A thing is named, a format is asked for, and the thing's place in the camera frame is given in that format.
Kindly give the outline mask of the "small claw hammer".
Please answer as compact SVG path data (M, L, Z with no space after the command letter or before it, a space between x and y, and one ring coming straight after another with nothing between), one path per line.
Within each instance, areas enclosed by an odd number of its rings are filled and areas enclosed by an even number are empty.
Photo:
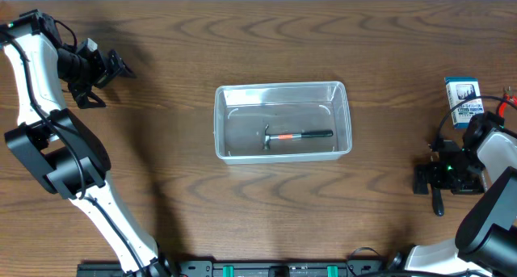
M299 133L285 133L285 134L270 134L268 132L269 125L267 124L264 128L263 134L263 150L268 151L270 149L271 141L286 141L295 140L301 138L324 138L332 137L334 132L331 129L317 130L312 132L299 132Z

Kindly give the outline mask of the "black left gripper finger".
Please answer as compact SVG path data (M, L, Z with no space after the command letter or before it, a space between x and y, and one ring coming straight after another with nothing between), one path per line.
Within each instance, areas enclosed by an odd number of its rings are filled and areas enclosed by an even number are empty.
M91 91L82 92L74 97L74 100L80 109L105 108L106 103Z
M107 56L108 64L108 77L124 77L124 78L135 78L136 74L125 64L124 60L114 49L108 52Z

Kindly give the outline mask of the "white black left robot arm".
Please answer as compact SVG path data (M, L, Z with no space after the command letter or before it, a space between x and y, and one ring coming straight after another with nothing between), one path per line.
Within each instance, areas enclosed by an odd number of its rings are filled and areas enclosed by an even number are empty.
M19 98L17 126L5 133L6 145L48 193L87 215L115 252L122 276L173 276L158 243L116 191L102 142L63 95L69 92L81 109L104 108L92 90L134 73L115 50L102 53L92 39L64 43L62 24L31 10L1 26Z

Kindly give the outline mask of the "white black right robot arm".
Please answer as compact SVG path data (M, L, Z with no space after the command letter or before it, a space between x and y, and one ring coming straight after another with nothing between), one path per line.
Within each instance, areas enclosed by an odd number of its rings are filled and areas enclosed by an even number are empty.
M414 168L413 191L431 195L433 211L444 214L442 191L479 195L453 239L414 246L402 268L445 276L516 274L516 135L491 112L475 115L462 146L438 138L438 160Z

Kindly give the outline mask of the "red handled pliers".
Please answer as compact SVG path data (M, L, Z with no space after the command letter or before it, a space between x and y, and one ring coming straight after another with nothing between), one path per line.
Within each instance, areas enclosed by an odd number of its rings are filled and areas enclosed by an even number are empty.
M508 107L508 102L516 104L516 92L510 86L505 87L503 89L502 98L505 99L505 102L501 102L498 105L497 114L503 118L504 114L505 114L505 110Z

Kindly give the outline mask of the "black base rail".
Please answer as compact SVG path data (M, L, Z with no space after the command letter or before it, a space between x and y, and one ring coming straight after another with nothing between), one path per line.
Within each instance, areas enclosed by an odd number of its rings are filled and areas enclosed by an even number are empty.
M175 262L169 268L152 269L148 276L171 273L179 277L353 277L387 268L380 259L360 258L334 262Z

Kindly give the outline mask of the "black yellow screwdriver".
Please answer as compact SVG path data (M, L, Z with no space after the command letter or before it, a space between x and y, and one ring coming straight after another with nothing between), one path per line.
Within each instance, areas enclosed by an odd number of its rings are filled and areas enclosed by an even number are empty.
M432 195L432 208L434 214L437 216L443 216L444 215L444 205L443 205L443 199L440 192L440 189L431 188L431 195Z

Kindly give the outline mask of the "clear plastic container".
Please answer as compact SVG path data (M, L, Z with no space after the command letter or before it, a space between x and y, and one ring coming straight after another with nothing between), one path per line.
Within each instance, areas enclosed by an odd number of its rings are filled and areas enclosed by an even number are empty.
M271 141L270 134L331 129L332 137ZM337 160L352 149L347 91L340 81L220 86L215 93L216 155L227 165Z

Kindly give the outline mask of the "blue white cardboard box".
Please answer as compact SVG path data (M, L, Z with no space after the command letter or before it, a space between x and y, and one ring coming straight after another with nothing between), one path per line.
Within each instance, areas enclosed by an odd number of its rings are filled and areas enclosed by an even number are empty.
M446 77L444 79L454 128L467 128L473 116L482 114L484 106L476 78Z

